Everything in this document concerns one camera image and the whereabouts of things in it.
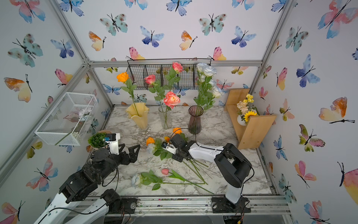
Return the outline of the orange rose pile top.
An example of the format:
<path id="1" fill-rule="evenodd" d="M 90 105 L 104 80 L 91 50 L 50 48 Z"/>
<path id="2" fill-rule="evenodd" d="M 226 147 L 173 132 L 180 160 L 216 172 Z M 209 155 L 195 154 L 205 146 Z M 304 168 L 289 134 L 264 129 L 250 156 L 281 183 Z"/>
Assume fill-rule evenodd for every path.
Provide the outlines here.
<path id="1" fill-rule="evenodd" d="M 172 135 L 170 138 L 172 138 L 174 135 L 176 134 L 181 134 L 182 133 L 182 128 L 174 128 L 172 131 Z M 201 181 L 203 182 L 203 184 L 208 185 L 208 183 L 205 181 L 205 179 L 203 178 L 203 176 L 200 173 L 200 169 L 197 166 L 197 163 L 195 161 L 189 160 L 189 162 L 191 163 L 191 166 L 188 165 L 188 163 L 184 163 L 186 166 L 188 166 L 197 176 L 199 179 L 201 179 Z"/>

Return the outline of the pink rose small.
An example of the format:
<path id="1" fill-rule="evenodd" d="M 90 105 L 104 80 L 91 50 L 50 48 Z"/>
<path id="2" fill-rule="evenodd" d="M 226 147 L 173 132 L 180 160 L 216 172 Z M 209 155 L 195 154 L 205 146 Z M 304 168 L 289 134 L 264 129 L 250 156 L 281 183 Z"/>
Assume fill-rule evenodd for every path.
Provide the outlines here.
<path id="1" fill-rule="evenodd" d="M 172 179 L 178 179 L 180 181 L 182 181 L 182 183 L 177 183 L 177 185 L 194 185 L 202 190 L 204 190 L 205 192 L 209 193 L 209 194 L 214 194 L 213 192 L 207 190 L 206 188 L 203 187 L 203 185 L 208 185 L 208 183 L 204 180 L 204 178 L 197 172 L 194 172 L 198 178 L 201 180 L 201 182 L 193 182 L 188 180 L 187 178 L 183 177 L 182 175 L 178 174 L 176 171 L 174 170 L 169 170 L 169 169 L 162 169 L 161 173 L 163 175 L 166 175 L 168 178 L 172 178 Z"/>

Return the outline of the pink rose pile top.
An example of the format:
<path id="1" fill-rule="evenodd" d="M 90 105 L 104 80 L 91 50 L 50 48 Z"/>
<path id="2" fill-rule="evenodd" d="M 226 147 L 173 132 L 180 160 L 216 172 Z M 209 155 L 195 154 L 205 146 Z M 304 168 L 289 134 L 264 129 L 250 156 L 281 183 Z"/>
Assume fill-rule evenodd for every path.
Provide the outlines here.
<path id="1" fill-rule="evenodd" d="M 172 91 L 169 91 L 163 99 L 164 104 L 170 109 L 174 109 L 180 103 L 180 98 Z"/>

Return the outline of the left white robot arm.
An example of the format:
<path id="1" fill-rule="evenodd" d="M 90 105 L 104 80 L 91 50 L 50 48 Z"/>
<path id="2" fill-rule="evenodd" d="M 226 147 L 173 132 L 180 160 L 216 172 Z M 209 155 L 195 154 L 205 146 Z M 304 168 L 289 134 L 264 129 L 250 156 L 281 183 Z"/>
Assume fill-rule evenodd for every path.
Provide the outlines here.
<path id="1" fill-rule="evenodd" d="M 70 175 L 62 184 L 52 203 L 35 223 L 61 224 L 71 212 L 75 212 L 76 216 L 69 221 L 70 224 L 91 224 L 106 214 L 118 213 L 122 216 L 134 214 L 137 199 L 122 199 L 115 189 L 107 189 L 85 211 L 75 211 L 75 208 L 102 185 L 112 172 L 119 172 L 118 166 L 137 161 L 140 145 L 129 147 L 128 152 L 123 150 L 124 147 L 125 144 L 120 145 L 117 155 L 107 148 L 94 151 L 82 169 Z"/>

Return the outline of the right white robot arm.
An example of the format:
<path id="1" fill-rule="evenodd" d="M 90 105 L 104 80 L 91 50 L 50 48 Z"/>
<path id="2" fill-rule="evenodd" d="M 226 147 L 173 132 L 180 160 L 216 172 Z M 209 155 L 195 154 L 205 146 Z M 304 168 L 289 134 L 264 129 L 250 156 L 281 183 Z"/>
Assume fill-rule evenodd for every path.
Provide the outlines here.
<path id="1" fill-rule="evenodd" d="M 231 204 L 241 201 L 242 188 L 252 170 L 252 164 L 233 144 L 208 146 L 196 141 L 187 142 L 179 134 L 175 134 L 168 143 L 163 142 L 161 146 L 172 153 L 172 158 L 178 162 L 199 159 L 215 163 L 227 182 L 226 199 Z"/>

